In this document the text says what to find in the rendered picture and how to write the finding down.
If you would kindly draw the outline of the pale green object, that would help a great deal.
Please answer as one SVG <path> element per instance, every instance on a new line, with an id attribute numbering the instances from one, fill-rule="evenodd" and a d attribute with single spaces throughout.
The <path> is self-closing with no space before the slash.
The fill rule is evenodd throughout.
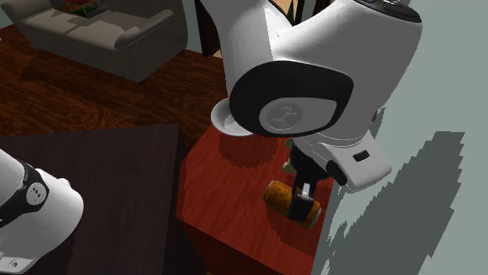
<path id="1" fill-rule="evenodd" d="M 292 149 L 292 146 L 294 145 L 294 142 L 293 142 L 293 139 L 292 138 L 289 138 L 286 142 L 285 142 L 285 146 L 286 148 L 288 148 L 289 150 Z M 291 156 L 289 156 L 288 160 L 283 164 L 282 166 L 282 169 L 287 172 L 287 173 L 293 173 L 293 174 L 296 174 L 296 169 L 294 168 L 292 162 L 291 162 Z"/>

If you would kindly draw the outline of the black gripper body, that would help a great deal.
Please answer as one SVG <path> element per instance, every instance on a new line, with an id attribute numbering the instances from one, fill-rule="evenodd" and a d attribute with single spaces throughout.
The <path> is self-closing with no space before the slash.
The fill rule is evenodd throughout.
<path id="1" fill-rule="evenodd" d="M 331 178 L 330 174 L 321 168 L 311 157 L 303 153 L 296 145 L 290 152 L 290 161 L 296 170 L 293 187 L 302 187 L 309 184 L 315 187 L 319 181 Z"/>

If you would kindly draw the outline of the orange can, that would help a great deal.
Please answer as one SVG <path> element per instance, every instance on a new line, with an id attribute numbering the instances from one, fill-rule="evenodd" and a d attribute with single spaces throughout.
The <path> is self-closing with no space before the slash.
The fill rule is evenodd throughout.
<path id="1" fill-rule="evenodd" d="M 268 208 L 273 209 L 277 213 L 280 213 L 286 217 L 291 199 L 292 188 L 279 180 L 273 180 L 270 182 L 263 195 L 264 203 Z M 296 222 L 301 227 L 310 229 L 316 224 L 321 211 L 321 203 L 314 200 L 314 206 L 310 211 L 307 220 L 304 223 Z"/>

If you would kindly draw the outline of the grey sofa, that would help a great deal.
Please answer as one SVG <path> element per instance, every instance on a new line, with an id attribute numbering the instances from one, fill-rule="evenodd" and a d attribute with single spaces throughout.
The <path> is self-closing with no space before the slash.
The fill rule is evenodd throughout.
<path id="1" fill-rule="evenodd" d="M 60 11 L 62 0 L 5 0 L 0 8 L 35 47 L 142 82 L 182 52 L 188 30 L 182 0 L 96 0 L 91 18 Z"/>

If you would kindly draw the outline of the white bowl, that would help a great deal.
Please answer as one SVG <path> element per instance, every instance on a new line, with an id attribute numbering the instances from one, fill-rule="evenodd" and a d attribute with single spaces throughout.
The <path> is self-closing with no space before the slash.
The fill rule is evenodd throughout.
<path id="1" fill-rule="evenodd" d="M 229 106 L 229 98 L 219 101 L 210 114 L 211 122 L 221 133 L 233 137 L 247 137 L 251 132 L 241 127 L 233 115 Z"/>

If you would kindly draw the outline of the red wooden table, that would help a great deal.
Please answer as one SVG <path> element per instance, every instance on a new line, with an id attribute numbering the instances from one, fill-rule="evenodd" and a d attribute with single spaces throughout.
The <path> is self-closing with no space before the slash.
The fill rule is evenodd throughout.
<path id="1" fill-rule="evenodd" d="M 209 127 L 181 164 L 177 218 L 212 275 L 311 275 L 325 217 L 311 229 L 269 209 L 268 184 L 291 185 L 285 139 Z"/>

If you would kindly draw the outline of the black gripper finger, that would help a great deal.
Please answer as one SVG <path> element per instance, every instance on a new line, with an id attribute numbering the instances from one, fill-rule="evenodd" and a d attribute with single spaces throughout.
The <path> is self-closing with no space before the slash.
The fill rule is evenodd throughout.
<path id="1" fill-rule="evenodd" d="M 314 197 L 310 190 L 310 184 L 304 183 L 302 187 L 296 187 L 292 192 L 287 217 L 291 220 L 304 223 L 314 206 Z"/>

